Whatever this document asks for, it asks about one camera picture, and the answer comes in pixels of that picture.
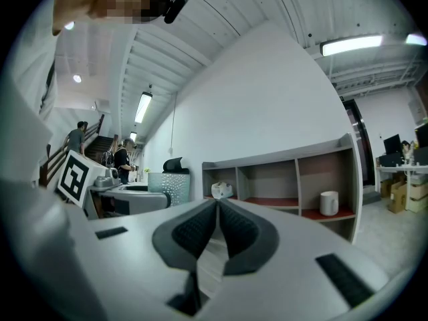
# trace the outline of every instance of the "red shelf surface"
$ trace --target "red shelf surface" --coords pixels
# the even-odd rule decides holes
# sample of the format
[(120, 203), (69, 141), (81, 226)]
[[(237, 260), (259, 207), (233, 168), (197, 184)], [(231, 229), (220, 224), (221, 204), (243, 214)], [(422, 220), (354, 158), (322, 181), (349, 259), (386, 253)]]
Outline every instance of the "red shelf surface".
[(273, 207), (299, 207), (299, 199), (271, 199), (265, 197), (250, 197), (245, 202), (255, 203), (261, 206), (273, 206)]
[[(214, 197), (212, 195), (205, 196), (205, 198), (206, 199), (214, 199)], [(238, 198), (235, 195), (228, 197), (228, 199), (238, 200)]]
[(324, 221), (324, 220), (333, 221), (334, 219), (341, 218), (341, 217), (348, 217), (348, 218), (354, 217), (355, 214), (347, 206), (340, 206), (339, 212), (333, 216), (327, 217), (321, 214), (319, 209), (303, 209), (302, 216), (307, 217), (308, 219), (318, 220), (318, 221)]

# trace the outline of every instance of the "woman in black shirt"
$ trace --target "woman in black shirt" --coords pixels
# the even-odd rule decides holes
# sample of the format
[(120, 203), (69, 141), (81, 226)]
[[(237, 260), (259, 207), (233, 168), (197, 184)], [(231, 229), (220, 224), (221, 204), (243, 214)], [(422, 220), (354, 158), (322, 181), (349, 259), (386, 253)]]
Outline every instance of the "woman in black shirt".
[(119, 148), (114, 153), (114, 167), (118, 170), (120, 181), (124, 184), (128, 184), (128, 176), (130, 171), (134, 171), (135, 168), (129, 165), (128, 152), (134, 150), (136, 145), (131, 138), (127, 138), (123, 142), (123, 147)]

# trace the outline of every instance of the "computer monitor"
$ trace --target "computer monitor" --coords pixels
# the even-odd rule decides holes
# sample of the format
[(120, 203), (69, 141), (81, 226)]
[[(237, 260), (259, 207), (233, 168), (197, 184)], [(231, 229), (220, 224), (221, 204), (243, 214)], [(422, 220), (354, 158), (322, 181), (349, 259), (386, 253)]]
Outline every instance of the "computer monitor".
[(401, 146), (400, 136), (398, 134), (385, 139), (383, 141), (383, 144), (385, 145), (385, 151), (387, 154), (393, 154), (393, 153), (403, 153), (403, 148)]
[(419, 147), (428, 146), (428, 124), (424, 124), (415, 129), (417, 142), (419, 143)]

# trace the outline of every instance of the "desk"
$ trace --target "desk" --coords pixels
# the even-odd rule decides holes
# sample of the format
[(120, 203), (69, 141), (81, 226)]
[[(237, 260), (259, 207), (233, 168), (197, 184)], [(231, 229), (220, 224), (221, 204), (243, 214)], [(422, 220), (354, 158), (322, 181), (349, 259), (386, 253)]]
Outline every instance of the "desk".
[(407, 176), (406, 186), (406, 210), (410, 203), (410, 186), (411, 186), (411, 174), (428, 174), (428, 165), (401, 165), (400, 167), (377, 167), (378, 185), (381, 185), (381, 172), (384, 173), (398, 173), (403, 171)]

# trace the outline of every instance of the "stair railing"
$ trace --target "stair railing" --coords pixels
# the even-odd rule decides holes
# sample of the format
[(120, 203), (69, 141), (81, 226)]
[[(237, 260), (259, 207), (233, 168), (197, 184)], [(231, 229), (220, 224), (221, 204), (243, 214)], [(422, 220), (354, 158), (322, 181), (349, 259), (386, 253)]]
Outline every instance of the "stair railing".
[[(100, 120), (88, 127), (88, 123), (85, 122), (85, 142), (94, 134), (99, 134), (104, 121), (104, 114), (101, 115)], [(66, 151), (62, 151), (62, 147), (57, 149), (53, 154), (50, 154), (51, 145), (46, 146), (47, 161), (40, 167), (39, 185), (47, 187), (49, 182), (53, 179), (58, 170), (62, 167), (66, 161)]]

